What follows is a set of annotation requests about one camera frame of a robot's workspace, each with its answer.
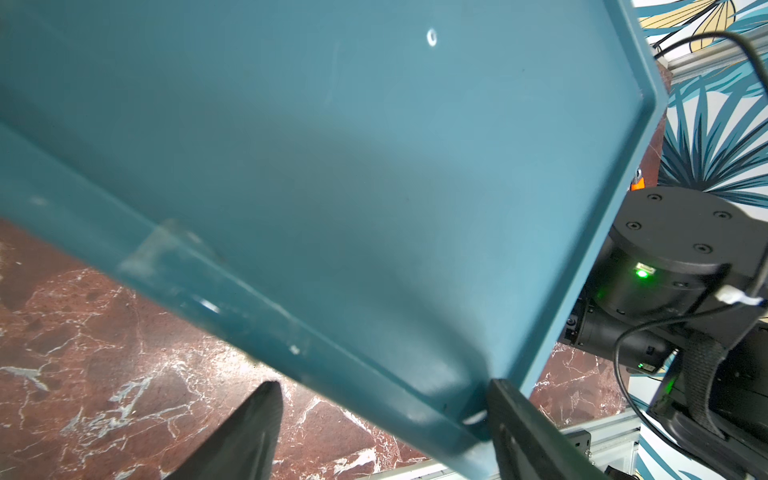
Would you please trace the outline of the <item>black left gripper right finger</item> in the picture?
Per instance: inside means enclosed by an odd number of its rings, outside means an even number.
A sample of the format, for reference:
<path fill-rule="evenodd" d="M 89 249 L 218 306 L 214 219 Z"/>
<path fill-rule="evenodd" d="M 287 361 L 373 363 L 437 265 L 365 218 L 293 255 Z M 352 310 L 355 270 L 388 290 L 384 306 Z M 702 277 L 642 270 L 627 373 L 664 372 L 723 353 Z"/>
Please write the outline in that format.
<path fill-rule="evenodd" d="M 487 427 L 502 479 L 604 479 L 509 381 L 487 390 Z"/>

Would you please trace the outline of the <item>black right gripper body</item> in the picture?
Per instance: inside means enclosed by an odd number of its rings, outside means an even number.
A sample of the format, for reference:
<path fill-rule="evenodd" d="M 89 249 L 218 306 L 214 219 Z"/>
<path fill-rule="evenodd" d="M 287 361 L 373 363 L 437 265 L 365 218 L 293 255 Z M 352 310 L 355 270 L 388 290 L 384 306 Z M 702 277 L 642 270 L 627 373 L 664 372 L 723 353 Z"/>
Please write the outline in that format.
<path fill-rule="evenodd" d="M 695 334 L 649 407 L 687 454 L 726 479 L 767 477 L 767 325 L 733 349 Z"/>

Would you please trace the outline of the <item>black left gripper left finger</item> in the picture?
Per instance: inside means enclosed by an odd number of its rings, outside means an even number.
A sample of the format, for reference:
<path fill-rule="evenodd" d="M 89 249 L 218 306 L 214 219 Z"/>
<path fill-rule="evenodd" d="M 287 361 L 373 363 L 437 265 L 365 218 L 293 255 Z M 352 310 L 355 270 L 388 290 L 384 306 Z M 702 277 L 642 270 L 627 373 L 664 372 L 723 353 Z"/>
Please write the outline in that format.
<path fill-rule="evenodd" d="M 262 383 L 167 479 L 270 478 L 282 415 L 280 383 Z"/>

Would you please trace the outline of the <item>teal drawer cabinet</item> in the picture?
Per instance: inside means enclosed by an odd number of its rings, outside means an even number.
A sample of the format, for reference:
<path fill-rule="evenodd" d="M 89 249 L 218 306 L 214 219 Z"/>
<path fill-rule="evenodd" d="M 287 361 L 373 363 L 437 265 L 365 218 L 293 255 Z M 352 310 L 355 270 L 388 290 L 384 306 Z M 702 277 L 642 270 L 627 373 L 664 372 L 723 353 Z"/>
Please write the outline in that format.
<path fill-rule="evenodd" d="M 485 479 L 666 105 L 629 1 L 5 1 L 1 214 Z"/>

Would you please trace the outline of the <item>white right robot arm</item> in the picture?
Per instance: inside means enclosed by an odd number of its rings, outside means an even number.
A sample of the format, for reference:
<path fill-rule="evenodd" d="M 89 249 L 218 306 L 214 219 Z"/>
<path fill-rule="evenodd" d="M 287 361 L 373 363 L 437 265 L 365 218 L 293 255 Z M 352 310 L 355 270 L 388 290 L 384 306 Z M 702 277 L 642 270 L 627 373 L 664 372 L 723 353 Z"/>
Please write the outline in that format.
<path fill-rule="evenodd" d="M 662 379 L 663 437 L 727 479 L 767 475 L 767 225 L 708 193 L 630 192 L 562 343 Z"/>

